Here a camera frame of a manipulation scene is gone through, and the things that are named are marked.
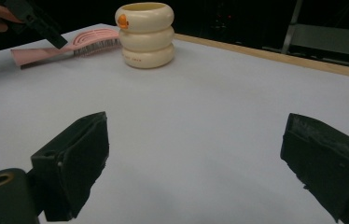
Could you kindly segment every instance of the hair brush bristles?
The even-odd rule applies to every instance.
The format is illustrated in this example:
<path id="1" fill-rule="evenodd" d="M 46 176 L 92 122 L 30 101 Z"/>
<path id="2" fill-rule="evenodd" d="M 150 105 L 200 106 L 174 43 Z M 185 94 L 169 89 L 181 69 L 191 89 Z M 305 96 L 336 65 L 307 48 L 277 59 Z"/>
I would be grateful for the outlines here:
<path id="1" fill-rule="evenodd" d="M 121 44 L 118 38 L 107 39 L 90 44 L 81 49 L 76 49 L 74 50 L 74 55 L 77 57 L 85 57 L 97 52 L 110 50 L 119 46 L 121 46 Z"/>

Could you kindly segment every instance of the white table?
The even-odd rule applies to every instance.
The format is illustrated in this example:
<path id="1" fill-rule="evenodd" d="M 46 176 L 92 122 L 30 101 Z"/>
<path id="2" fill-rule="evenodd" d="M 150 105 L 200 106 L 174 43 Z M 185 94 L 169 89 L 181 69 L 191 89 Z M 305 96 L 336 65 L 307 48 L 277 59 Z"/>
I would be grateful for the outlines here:
<path id="1" fill-rule="evenodd" d="M 0 51 L 0 170 L 29 171 L 50 139 L 106 111 L 110 157 L 73 224 L 335 223 L 280 149 L 289 113 L 349 134 L 349 77 L 174 45 L 171 63 L 147 70 L 120 49 L 25 69 Z"/>

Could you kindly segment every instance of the pink hair brush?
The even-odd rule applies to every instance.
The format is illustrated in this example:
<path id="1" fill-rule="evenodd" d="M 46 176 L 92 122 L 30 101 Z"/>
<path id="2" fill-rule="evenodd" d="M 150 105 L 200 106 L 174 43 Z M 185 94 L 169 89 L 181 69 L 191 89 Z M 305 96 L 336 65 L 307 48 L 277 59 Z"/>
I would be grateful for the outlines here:
<path id="1" fill-rule="evenodd" d="M 73 39 L 73 42 L 61 49 L 12 49 L 12 57 L 17 66 L 34 63 L 73 51 L 75 56 L 88 56 L 102 50 L 120 46 L 119 32 L 109 29 L 95 29 L 82 32 Z"/>

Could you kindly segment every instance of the brush handle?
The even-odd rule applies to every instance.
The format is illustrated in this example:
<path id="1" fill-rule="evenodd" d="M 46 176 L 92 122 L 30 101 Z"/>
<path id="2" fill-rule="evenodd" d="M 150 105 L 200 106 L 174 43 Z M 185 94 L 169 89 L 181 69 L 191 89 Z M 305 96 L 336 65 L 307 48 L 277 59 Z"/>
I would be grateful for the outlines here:
<path id="1" fill-rule="evenodd" d="M 71 51 L 71 49 L 64 47 L 62 49 L 12 49 L 12 57 L 14 58 L 17 66 L 22 66 L 27 63 L 34 63 L 40 60 L 44 60 L 59 54 Z"/>

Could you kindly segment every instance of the stacked rings toy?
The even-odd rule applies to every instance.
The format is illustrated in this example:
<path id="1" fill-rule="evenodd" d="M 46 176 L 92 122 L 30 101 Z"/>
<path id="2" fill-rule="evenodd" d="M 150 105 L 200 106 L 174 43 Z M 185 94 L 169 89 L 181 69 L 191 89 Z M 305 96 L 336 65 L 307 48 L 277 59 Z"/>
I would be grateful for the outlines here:
<path id="1" fill-rule="evenodd" d="M 170 62 L 175 56 L 172 27 L 175 14 L 163 3 L 134 3 L 120 7 L 116 23 L 126 64 L 153 68 Z"/>

